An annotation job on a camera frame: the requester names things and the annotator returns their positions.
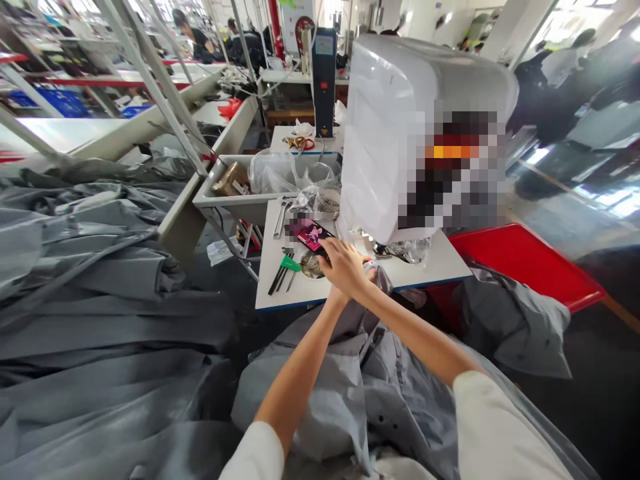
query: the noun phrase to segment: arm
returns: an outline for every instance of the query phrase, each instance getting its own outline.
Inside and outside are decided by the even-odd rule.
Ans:
[[[322,312],[278,373],[253,420],[270,424],[285,458],[307,408],[333,328],[348,301],[336,288],[331,290]]]
[[[319,257],[320,268],[330,282],[380,318],[440,381],[452,386],[461,373],[483,372],[448,336],[369,283],[354,246],[337,239],[320,243],[331,260],[329,265]]]

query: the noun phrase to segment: white shirt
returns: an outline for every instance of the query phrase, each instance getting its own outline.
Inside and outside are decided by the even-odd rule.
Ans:
[[[474,371],[459,375],[453,382],[453,396],[461,480],[571,480],[544,438],[488,376]],[[385,478],[435,480],[415,460],[387,452],[373,465]],[[280,480],[284,465],[274,430],[267,423],[254,422],[220,480]]]
[[[542,60],[542,73],[550,87],[559,87],[572,70],[578,67],[578,49],[556,50]]]

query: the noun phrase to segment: forearm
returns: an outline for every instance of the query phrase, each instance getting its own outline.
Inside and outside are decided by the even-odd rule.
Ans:
[[[280,438],[287,456],[313,391],[329,346],[329,340],[346,301],[327,300],[307,334],[302,338],[267,392],[254,421],[263,421]]]
[[[448,336],[388,297],[367,285],[355,300],[376,315],[433,374],[446,385],[466,371],[483,371],[480,365]]]

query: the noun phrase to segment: blue crate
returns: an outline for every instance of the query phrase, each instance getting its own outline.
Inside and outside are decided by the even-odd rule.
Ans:
[[[87,110],[75,92],[44,88],[36,88],[36,91],[52,104],[58,112],[62,113],[65,118],[86,118],[91,116],[89,110]]]
[[[124,118],[134,118],[138,113],[151,108],[153,105],[141,105],[140,107],[127,107],[122,110],[122,116]]]
[[[31,100],[26,93],[20,90],[9,92],[9,98],[21,107],[37,107],[36,102]]]

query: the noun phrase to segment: black machine stand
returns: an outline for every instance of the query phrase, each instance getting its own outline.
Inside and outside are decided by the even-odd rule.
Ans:
[[[333,138],[335,108],[335,55],[337,41],[334,29],[318,28],[311,50],[311,94],[315,112],[316,138]]]

